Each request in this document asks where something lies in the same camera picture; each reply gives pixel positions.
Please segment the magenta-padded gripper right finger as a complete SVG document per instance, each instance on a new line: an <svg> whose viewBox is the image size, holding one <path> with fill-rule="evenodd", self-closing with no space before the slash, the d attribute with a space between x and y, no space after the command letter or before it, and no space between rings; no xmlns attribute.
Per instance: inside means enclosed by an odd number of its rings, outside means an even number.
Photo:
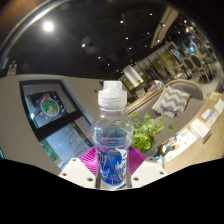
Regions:
<svg viewBox="0 0 224 224"><path fill-rule="evenodd" d="M130 188L143 187L167 175L154 157L146 157L133 147L129 147L127 171Z"/></svg>

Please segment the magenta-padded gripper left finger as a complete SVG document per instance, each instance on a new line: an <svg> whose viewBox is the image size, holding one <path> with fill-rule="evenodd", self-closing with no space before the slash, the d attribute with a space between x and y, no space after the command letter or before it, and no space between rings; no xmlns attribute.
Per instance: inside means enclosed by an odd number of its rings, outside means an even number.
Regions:
<svg viewBox="0 0 224 224"><path fill-rule="evenodd" d="M95 189L98 176L98 159L94 147L80 158L72 158L59 176L84 188Z"/></svg>

